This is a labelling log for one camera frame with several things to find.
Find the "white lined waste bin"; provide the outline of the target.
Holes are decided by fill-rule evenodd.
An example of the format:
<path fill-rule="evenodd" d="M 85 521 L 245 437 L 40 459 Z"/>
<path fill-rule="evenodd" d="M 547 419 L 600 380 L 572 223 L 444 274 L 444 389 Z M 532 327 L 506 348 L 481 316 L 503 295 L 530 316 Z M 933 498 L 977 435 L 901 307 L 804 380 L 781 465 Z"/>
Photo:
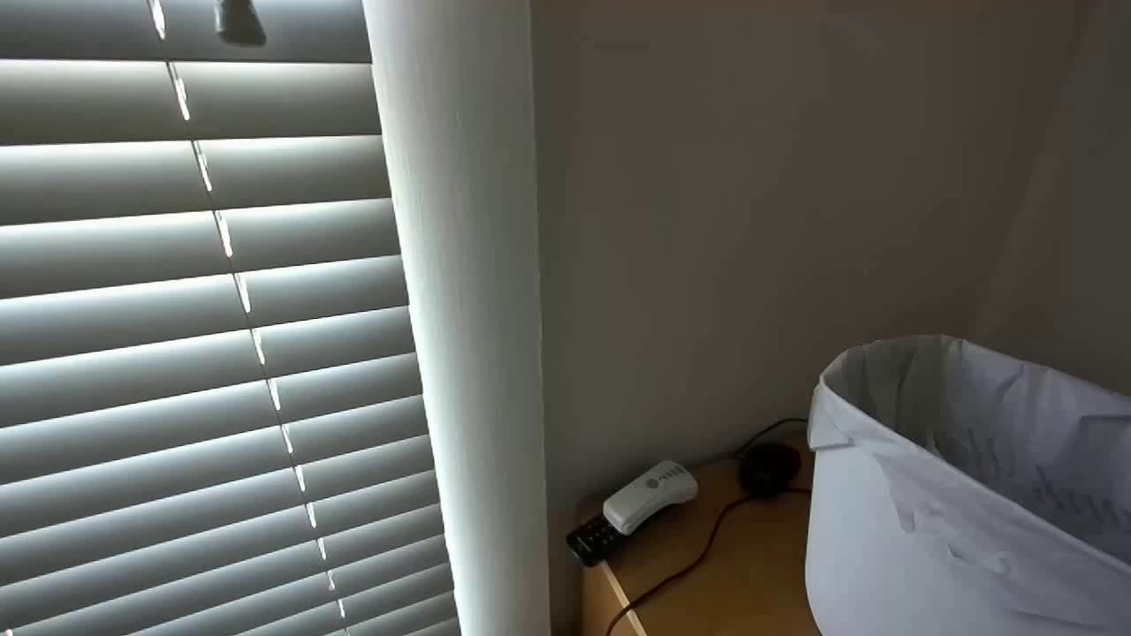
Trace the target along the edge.
<path fill-rule="evenodd" d="M 824 636 L 1131 636 L 1131 395 L 950 334 L 816 379 Z"/>

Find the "white window blinds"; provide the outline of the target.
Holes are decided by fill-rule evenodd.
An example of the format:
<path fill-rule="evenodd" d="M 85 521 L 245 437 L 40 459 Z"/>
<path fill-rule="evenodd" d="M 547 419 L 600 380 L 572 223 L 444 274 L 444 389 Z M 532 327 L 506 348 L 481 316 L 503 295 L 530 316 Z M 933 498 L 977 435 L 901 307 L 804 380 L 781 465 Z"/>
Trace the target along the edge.
<path fill-rule="evenodd" d="M 0 636 L 459 636 L 360 0 L 0 0 Z"/>

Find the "white handheld device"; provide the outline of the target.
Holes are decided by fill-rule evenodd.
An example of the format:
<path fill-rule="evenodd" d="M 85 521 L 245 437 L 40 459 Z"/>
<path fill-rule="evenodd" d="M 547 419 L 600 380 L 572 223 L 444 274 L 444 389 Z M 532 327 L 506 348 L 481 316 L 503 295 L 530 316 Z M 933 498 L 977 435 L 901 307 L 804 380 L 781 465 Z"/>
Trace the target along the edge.
<path fill-rule="evenodd" d="M 620 537 L 629 537 L 662 507 L 686 505 L 695 494 L 700 484 L 682 461 L 657 459 L 640 478 L 607 494 L 600 511 Z"/>

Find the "black round puck device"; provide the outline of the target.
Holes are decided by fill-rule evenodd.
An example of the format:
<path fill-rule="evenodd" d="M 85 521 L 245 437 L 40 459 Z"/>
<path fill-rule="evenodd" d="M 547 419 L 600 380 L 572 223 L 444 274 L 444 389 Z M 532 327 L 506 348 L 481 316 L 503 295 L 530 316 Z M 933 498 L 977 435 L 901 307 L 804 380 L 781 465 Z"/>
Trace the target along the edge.
<path fill-rule="evenodd" d="M 739 459 L 739 484 L 752 498 L 781 494 L 801 471 L 801 453 L 783 441 L 752 444 Z"/>

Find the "black remote control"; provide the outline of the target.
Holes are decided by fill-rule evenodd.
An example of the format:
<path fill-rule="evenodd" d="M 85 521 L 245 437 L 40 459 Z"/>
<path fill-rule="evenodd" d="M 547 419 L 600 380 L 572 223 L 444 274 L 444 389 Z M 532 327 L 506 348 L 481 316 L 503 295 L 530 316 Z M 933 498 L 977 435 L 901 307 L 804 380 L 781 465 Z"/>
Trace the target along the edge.
<path fill-rule="evenodd" d="M 583 566 L 598 566 L 620 543 L 620 532 L 603 517 L 594 517 L 569 531 L 566 543 Z"/>

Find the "light wooden dresser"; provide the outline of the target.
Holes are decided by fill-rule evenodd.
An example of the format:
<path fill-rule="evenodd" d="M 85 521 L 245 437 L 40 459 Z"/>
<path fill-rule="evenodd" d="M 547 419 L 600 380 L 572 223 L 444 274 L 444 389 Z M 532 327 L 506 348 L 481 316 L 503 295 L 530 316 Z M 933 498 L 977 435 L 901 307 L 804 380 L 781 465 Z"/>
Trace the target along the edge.
<path fill-rule="evenodd" d="M 700 461 L 695 480 L 695 500 L 583 573 L 580 636 L 816 636 L 810 465 L 778 498 L 744 498 L 736 459 Z"/>

